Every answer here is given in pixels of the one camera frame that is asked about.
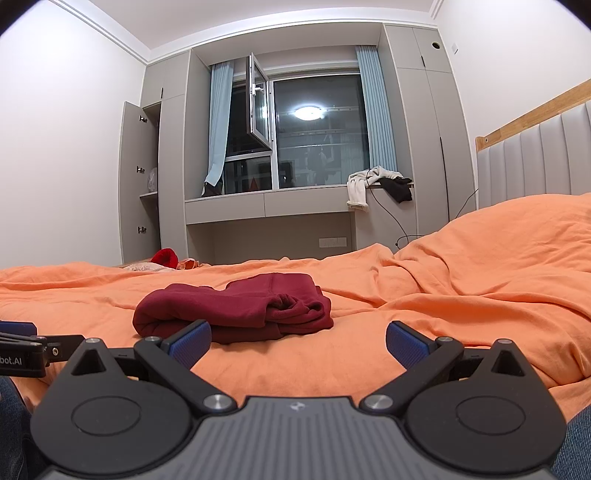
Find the crown molding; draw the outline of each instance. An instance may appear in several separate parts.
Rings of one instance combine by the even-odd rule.
[[[150,62],[159,61],[189,48],[206,43],[272,28],[326,22],[377,22],[413,27],[436,27],[428,12],[399,8],[316,8],[263,15],[207,28],[179,38],[152,50]]]
[[[437,18],[437,14],[439,13],[439,9],[443,5],[443,0],[433,0],[431,4],[431,8],[429,9],[429,16],[435,20]]]
[[[140,62],[147,64],[150,49],[89,0],[49,0],[103,34]]]
[[[430,12],[399,8],[343,7],[316,8],[263,15],[197,31],[150,50],[136,36],[90,0],[49,1],[78,17],[144,64],[153,63],[216,40],[293,25],[327,22],[377,22],[434,28],[436,27],[434,15],[437,15],[437,11],[443,2],[443,0],[434,0]]]

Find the white wall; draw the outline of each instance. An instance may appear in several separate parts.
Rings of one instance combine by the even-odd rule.
[[[555,0],[444,0],[436,21],[473,161],[476,137],[591,77],[591,31]]]
[[[121,263],[119,136],[144,72],[47,0],[0,37],[0,268]]]

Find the plastic bag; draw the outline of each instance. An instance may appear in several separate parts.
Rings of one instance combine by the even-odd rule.
[[[150,173],[148,175],[148,191],[158,191],[158,167],[154,167],[152,168],[152,170],[150,170]]]

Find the red folded garment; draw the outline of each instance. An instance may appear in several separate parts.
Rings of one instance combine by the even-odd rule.
[[[195,320],[209,322],[218,343],[277,340],[333,326],[330,300],[303,273],[261,274],[225,290],[172,284],[138,304],[133,324],[143,337],[166,338]]]

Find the open window sash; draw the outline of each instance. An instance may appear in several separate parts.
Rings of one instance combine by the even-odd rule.
[[[254,53],[246,58],[246,128],[262,147],[271,147],[269,77]]]

